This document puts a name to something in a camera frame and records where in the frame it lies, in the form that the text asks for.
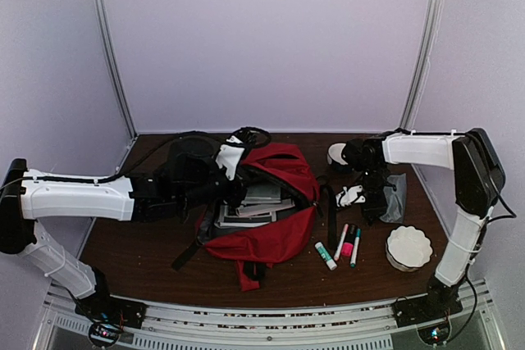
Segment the grey notebook with barcodes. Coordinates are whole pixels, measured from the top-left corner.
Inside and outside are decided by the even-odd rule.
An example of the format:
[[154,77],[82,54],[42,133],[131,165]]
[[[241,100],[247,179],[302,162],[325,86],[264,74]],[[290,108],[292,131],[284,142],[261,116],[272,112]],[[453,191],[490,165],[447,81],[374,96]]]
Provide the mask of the grey notebook with barcodes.
[[244,200],[235,209],[240,217],[266,215],[294,207],[291,198],[285,198],[279,185],[259,183],[247,188]]

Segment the grey pencil pouch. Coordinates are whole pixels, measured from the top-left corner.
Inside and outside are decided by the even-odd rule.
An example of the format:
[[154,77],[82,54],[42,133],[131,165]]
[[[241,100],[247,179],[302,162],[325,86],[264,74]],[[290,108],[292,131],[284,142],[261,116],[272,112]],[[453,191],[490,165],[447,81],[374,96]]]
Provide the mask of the grey pencil pouch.
[[380,220],[384,223],[402,224],[406,211],[406,174],[390,175],[387,180],[393,184],[393,187],[384,188],[387,207],[386,213],[380,217]]

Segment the grey ianra magazine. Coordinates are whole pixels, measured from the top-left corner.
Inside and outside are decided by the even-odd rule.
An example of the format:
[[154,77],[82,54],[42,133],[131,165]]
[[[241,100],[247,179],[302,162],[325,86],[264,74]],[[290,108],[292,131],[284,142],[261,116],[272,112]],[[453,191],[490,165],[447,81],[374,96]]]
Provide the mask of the grey ianra magazine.
[[265,212],[251,216],[239,216],[235,209],[227,205],[220,205],[214,225],[217,228],[254,228],[276,221],[275,212]]

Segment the red backpack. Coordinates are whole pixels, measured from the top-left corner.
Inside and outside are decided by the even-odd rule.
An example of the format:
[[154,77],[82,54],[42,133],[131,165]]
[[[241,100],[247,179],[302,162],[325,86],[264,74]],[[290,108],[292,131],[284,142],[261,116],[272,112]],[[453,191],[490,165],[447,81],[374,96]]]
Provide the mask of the red backpack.
[[173,270],[180,270],[204,249],[235,263],[242,291],[259,289],[267,270],[307,246],[323,192],[329,200],[322,249],[337,249],[335,194],[331,186],[317,180],[298,145],[270,143],[253,150],[241,167],[250,182],[244,200],[238,207],[223,201],[208,205],[197,221],[194,241],[173,261]]

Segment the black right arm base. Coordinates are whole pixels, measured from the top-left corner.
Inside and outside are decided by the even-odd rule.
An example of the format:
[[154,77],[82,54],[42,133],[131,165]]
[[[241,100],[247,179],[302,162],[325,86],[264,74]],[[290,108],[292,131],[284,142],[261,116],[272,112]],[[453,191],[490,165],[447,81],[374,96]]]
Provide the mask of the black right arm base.
[[419,325],[461,312],[463,306],[459,301],[459,286],[447,286],[431,277],[425,294],[415,298],[400,298],[392,303],[397,326]]

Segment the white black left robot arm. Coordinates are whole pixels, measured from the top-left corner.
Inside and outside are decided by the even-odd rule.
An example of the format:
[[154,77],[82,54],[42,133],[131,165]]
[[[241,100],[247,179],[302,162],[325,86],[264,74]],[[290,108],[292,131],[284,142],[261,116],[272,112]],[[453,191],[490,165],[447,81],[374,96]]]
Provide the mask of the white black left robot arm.
[[166,161],[151,174],[128,170],[108,177],[55,175],[31,170],[24,158],[11,162],[1,186],[1,252],[19,255],[100,320],[118,312],[104,274],[73,257],[39,223],[52,216],[80,216],[122,222],[183,217],[215,198],[242,189],[239,164],[256,145],[247,129],[236,130],[214,147],[204,132],[167,140]]

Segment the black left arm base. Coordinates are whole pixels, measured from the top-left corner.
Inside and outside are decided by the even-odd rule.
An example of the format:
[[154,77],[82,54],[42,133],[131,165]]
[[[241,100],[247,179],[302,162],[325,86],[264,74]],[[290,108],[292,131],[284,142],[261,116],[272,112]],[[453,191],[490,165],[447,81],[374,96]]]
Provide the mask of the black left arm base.
[[105,280],[96,283],[94,290],[86,298],[71,297],[77,314],[92,322],[106,323],[115,328],[142,327],[147,310],[145,303],[113,297]]

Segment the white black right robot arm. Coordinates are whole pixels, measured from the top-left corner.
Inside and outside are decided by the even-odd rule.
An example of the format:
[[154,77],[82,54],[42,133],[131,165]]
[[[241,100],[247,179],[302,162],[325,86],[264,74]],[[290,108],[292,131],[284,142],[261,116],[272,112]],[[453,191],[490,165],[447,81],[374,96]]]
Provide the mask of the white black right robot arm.
[[491,137],[483,128],[420,132],[397,129],[345,143],[341,158],[361,175],[363,218],[373,223],[387,212],[386,192],[395,189],[390,167],[418,170],[436,214],[448,231],[440,262],[421,300],[421,312],[435,319],[456,298],[479,253],[493,211],[501,202],[506,174]]

